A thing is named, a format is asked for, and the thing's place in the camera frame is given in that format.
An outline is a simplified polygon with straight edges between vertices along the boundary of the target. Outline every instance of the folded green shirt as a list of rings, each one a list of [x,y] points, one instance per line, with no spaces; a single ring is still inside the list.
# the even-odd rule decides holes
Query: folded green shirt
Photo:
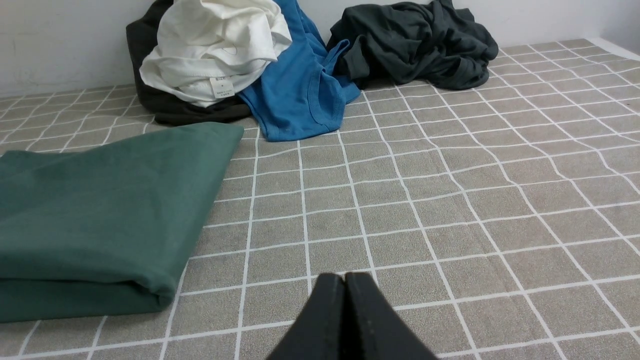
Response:
[[[165,308],[242,134],[206,122],[86,152],[7,152],[0,322]]]

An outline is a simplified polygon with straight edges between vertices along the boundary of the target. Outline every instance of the beige tiled mat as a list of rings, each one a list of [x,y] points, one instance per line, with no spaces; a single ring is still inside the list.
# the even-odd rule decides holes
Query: beige tiled mat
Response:
[[[640,359],[640,62],[574,40],[490,68],[463,92],[382,84],[300,142],[242,121],[173,306],[0,325],[0,356],[263,359],[318,273],[361,270],[442,358]],[[0,114],[1,151],[160,128],[130,86]]]

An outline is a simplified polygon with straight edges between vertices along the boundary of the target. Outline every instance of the size tag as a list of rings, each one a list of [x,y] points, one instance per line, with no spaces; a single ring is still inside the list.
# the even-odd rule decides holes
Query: size tag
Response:
[[[236,94],[234,91],[234,84],[226,77],[210,78],[209,80],[211,80],[213,96],[215,96],[216,99],[224,99]]]

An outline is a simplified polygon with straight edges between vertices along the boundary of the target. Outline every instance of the pile of clothes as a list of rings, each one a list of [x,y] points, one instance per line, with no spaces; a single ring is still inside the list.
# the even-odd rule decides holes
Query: pile of clothes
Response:
[[[170,125],[253,115],[269,141],[340,128],[373,79],[482,85],[498,46],[451,0],[346,8],[325,45],[296,0],[156,0],[127,26],[140,103]]]

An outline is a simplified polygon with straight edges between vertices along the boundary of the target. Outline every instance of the white wall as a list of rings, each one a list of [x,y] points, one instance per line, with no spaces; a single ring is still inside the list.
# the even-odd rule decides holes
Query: white wall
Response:
[[[298,1],[325,38],[342,13],[340,4],[397,2]],[[125,26],[142,16],[152,2],[0,0],[0,97],[132,83]],[[469,7],[501,46],[598,37],[605,29],[637,41],[638,31],[622,36],[625,28],[637,26],[633,15],[638,12],[628,13],[637,3],[640,1],[454,0],[458,8]]]
[[[621,7],[607,23],[602,37],[640,54],[640,0],[622,1]]]

